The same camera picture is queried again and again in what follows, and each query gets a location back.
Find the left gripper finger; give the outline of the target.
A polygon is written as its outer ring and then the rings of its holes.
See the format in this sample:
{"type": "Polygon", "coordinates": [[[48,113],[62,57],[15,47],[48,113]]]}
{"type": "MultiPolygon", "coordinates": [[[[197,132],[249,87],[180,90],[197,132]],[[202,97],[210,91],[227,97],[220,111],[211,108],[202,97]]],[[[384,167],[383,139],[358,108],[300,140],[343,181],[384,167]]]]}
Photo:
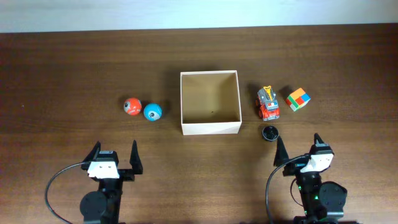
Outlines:
{"type": "Polygon", "coordinates": [[[93,149],[84,158],[83,162],[90,162],[90,161],[96,159],[100,150],[101,150],[101,143],[99,141],[97,141],[96,144],[94,145],[93,149]]]}
{"type": "Polygon", "coordinates": [[[139,157],[136,140],[133,140],[129,163],[134,174],[143,174],[143,166],[139,157]]]}

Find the black round cap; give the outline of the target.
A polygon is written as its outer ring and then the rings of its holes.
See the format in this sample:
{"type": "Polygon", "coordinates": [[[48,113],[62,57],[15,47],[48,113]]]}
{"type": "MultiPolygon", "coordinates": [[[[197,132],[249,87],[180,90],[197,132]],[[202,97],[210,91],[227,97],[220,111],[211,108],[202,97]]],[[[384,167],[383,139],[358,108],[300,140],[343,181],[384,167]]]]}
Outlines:
{"type": "Polygon", "coordinates": [[[279,131],[275,126],[265,126],[262,129],[262,138],[265,141],[275,141],[279,137],[279,131]]]}

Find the multicolour puzzle cube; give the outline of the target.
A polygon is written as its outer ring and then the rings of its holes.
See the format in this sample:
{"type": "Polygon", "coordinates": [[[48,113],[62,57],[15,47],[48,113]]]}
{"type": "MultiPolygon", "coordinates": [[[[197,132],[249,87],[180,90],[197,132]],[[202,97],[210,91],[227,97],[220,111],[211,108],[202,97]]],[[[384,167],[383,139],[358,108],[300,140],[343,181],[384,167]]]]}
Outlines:
{"type": "Polygon", "coordinates": [[[303,88],[299,88],[292,92],[286,99],[285,102],[289,105],[292,111],[297,111],[304,107],[311,97],[304,91],[303,88]]]}

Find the red toy fire truck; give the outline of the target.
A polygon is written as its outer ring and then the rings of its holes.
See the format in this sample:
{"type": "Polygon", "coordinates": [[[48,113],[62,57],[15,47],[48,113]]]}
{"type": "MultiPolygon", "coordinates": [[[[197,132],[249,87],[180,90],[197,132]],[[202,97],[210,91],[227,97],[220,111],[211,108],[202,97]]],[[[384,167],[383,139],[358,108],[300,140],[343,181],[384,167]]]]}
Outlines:
{"type": "Polygon", "coordinates": [[[264,86],[257,92],[256,106],[263,121],[278,119],[280,116],[276,93],[271,86],[264,86]]]}

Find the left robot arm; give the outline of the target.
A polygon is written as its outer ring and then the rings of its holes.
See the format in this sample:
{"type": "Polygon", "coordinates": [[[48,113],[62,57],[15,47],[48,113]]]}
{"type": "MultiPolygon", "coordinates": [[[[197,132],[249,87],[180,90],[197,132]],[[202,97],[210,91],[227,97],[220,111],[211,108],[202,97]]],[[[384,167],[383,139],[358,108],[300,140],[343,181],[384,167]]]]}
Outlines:
{"type": "Polygon", "coordinates": [[[130,169],[119,169],[117,152],[102,151],[100,142],[85,157],[81,169],[98,183],[98,190],[87,193],[80,202],[84,223],[119,223],[123,183],[133,182],[136,175],[143,174],[136,141],[132,144],[129,163],[130,169]]]}

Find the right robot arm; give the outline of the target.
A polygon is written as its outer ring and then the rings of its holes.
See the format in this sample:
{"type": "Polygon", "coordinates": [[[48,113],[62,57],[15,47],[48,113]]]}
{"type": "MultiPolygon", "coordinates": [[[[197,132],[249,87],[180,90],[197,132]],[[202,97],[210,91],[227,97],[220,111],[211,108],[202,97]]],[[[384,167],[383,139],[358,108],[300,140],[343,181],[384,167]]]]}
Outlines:
{"type": "Polygon", "coordinates": [[[294,223],[338,223],[348,191],[336,182],[323,182],[321,173],[329,169],[334,157],[332,148],[315,133],[310,151],[289,158],[281,137],[277,138],[274,166],[283,169],[283,176],[294,176],[305,215],[294,223]]]}

